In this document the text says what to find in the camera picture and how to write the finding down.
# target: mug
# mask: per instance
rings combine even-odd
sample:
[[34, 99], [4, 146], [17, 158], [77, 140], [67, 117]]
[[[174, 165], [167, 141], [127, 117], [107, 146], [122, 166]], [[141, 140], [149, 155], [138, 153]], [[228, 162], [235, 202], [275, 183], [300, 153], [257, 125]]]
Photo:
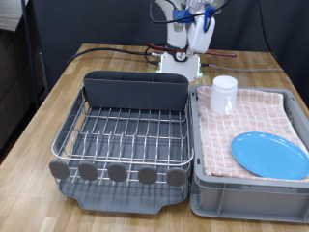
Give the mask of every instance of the mug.
[[238, 81], [229, 75], [220, 75], [213, 80], [211, 110], [230, 115], [236, 109]]

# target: dish towel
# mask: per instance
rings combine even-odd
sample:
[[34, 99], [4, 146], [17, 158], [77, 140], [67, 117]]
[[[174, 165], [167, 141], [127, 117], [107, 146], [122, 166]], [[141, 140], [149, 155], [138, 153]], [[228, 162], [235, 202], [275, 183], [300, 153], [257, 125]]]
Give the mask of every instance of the dish towel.
[[[231, 143], [237, 135], [244, 132], [260, 131], [282, 136], [300, 147], [308, 156], [306, 147], [284, 111], [281, 94], [238, 89], [237, 109], [231, 115], [212, 112], [211, 87], [198, 88], [197, 96], [205, 175], [282, 181], [260, 177], [236, 161], [231, 152]], [[302, 180], [285, 181], [308, 183], [309, 178], [307, 176]]]

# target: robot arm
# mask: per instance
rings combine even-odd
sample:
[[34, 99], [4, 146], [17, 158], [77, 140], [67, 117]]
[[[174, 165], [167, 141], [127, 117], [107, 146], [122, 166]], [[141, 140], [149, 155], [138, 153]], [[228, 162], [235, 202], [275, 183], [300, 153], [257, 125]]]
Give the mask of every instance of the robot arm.
[[164, 52], [157, 71], [178, 73], [189, 81], [202, 76], [197, 53], [209, 49], [215, 26], [213, 15], [231, 0], [153, 0], [152, 5], [154, 1], [166, 16], [167, 21], [152, 20], [167, 24], [167, 48], [183, 50]]
[[[224, 4], [224, 0], [172, 0], [178, 10], [185, 6], [186, 11], [191, 14], [202, 14], [195, 16], [191, 22], [174, 22], [167, 24], [167, 46], [174, 48], [187, 47], [186, 56], [191, 57], [195, 52], [205, 53], [211, 43], [214, 30], [214, 18], [207, 18], [203, 13], [208, 7], [219, 8]], [[167, 21], [177, 19], [174, 6], [166, 0], [157, 0], [156, 3], [163, 10]]]

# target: blue plate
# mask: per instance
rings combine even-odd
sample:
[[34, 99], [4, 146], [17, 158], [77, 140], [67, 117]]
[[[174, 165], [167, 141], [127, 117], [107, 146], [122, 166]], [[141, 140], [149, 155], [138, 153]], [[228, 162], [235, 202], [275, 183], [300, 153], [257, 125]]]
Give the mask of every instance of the blue plate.
[[262, 177], [299, 180], [309, 171], [307, 155], [293, 142], [271, 133], [242, 133], [231, 148], [243, 167]]

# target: dish rack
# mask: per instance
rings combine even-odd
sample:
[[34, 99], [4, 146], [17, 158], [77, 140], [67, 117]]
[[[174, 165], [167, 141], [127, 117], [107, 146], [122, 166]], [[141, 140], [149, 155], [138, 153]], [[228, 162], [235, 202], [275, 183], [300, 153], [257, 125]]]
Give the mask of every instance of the dish rack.
[[[59, 190], [83, 209], [156, 214], [187, 197], [194, 157], [188, 83], [180, 75], [149, 74], [90, 72], [84, 78], [85, 86], [52, 145], [57, 159], [49, 164]], [[122, 92], [122, 84], [129, 93]], [[164, 92], [163, 105], [154, 96], [164, 95], [166, 85], [178, 90]], [[136, 101], [148, 86], [149, 95]], [[121, 107], [110, 107], [106, 98]], [[152, 109], [141, 109], [144, 102]]]

